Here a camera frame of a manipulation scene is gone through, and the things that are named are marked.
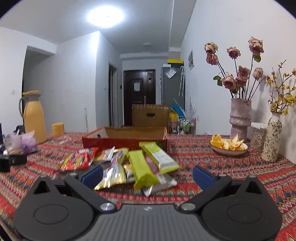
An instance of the patterned tablecloth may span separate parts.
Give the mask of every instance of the patterned tablecloth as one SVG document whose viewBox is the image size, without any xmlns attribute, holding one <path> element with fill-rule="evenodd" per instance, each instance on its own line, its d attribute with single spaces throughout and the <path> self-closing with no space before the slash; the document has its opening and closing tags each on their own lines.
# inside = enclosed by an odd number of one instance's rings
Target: patterned tablecloth
<svg viewBox="0 0 296 241">
<path fill-rule="evenodd" d="M 28 157 L 25 167 L 12 167 L 10 173 L 0 173 L 0 222 L 14 231 L 13 215 L 16 208 L 39 175 L 53 176 L 63 158 L 74 150 L 81 149 L 82 134 L 66 134 L 49 137 L 39 145 L 39 152 Z M 145 197 L 132 185 L 117 185 L 98 193 L 116 203 L 175 203 L 180 205 L 202 190 L 192 178 L 196 165 L 207 168 L 214 174 L 225 173 L 234 179 L 256 175 L 265 185 L 283 216 L 277 241 L 296 241 L 296 165 L 279 156 L 276 163 L 261 159 L 255 151 L 248 151 L 237 158 L 223 157 L 212 151 L 210 136 L 170 135 L 168 154 L 181 168 L 173 173 L 178 185 L 174 188 Z"/>
</svg>

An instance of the floral ceramic vase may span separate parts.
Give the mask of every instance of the floral ceramic vase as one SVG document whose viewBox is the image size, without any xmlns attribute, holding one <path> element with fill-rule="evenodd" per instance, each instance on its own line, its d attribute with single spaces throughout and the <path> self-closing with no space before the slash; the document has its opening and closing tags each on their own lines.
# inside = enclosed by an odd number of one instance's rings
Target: floral ceramic vase
<svg viewBox="0 0 296 241">
<path fill-rule="evenodd" d="M 233 139 L 237 134 L 239 140 L 247 140 L 248 127 L 251 126 L 251 109 L 252 101 L 233 98 L 231 99 L 230 124 L 232 124 L 230 139 Z"/>
<path fill-rule="evenodd" d="M 273 112 L 266 129 L 266 137 L 261 155 L 263 160 L 268 162 L 275 162 L 277 160 L 281 130 L 281 114 Z"/>
</svg>

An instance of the dried rose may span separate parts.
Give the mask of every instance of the dried rose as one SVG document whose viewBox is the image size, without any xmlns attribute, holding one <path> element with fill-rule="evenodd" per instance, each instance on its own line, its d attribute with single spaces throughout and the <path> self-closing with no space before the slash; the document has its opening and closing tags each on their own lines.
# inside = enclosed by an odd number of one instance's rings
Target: dried rose
<svg viewBox="0 0 296 241">
<path fill-rule="evenodd" d="M 215 55 L 215 54 L 210 54 L 208 53 L 207 54 L 207 59 L 206 59 L 207 63 L 208 64 L 211 64 L 211 65 L 217 65 L 218 63 L 218 56 Z"/>
<path fill-rule="evenodd" d="M 237 59 L 238 56 L 241 56 L 240 51 L 236 47 L 230 47 L 227 49 L 227 53 L 232 59 Z"/>
<path fill-rule="evenodd" d="M 263 69 L 262 68 L 256 68 L 254 70 L 254 73 L 253 73 L 253 77 L 256 79 L 256 80 L 259 80 L 261 79 L 263 76 Z"/>
<path fill-rule="evenodd" d="M 238 87 L 245 87 L 247 79 L 242 79 L 240 76 L 235 78 Z"/>
<path fill-rule="evenodd" d="M 234 79 L 232 74 L 226 76 L 222 79 L 222 83 L 226 89 L 235 90 L 237 87 L 237 81 Z"/>
<path fill-rule="evenodd" d="M 254 55 L 260 55 L 260 53 L 264 53 L 262 40 L 251 37 L 249 40 L 249 49 Z"/>
<path fill-rule="evenodd" d="M 216 51 L 218 51 L 218 46 L 213 42 L 207 43 L 205 45 L 205 51 L 206 53 L 214 54 Z"/>
<path fill-rule="evenodd" d="M 248 79 L 250 75 L 250 70 L 248 68 L 243 68 L 241 65 L 239 66 L 239 70 L 237 71 L 237 74 L 242 79 Z"/>
</svg>

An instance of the pink ceramic vase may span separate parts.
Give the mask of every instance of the pink ceramic vase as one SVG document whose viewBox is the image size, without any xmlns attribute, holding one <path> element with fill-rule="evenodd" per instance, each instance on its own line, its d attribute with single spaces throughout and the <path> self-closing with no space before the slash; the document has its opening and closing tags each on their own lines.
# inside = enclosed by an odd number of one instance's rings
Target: pink ceramic vase
<svg viewBox="0 0 296 241">
<path fill-rule="evenodd" d="M 230 124 L 232 124 L 230 139 L 236 134 L 239 135 L 239 140 L 247 140 L 248 127 L 251 126 L 251 109 L 252 101 L 233 98 L 231 99 Z"/>
</svg>

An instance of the refrigerator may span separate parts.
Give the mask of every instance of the refrigerator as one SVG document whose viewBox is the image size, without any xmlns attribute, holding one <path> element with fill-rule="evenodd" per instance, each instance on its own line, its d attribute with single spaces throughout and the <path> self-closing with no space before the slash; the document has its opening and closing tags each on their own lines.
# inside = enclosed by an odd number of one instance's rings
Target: refrigerator
<svg viewBox="0 0 296 241">
<path fill-rule="evenodd" d="M 166 76 L 166 73 L 170 70 L 169 67 L 161 68 L 161 104 L 164 105 L 174 105 L 177 103 L 185 109 L 185 87 L 184 87 L 184 95 L 181 94 L 179 96 L 180 82 L 181 82 L 181 72 L 180 68 L 175 68 L 177 73 L 171 78 Z"/>
</svg>

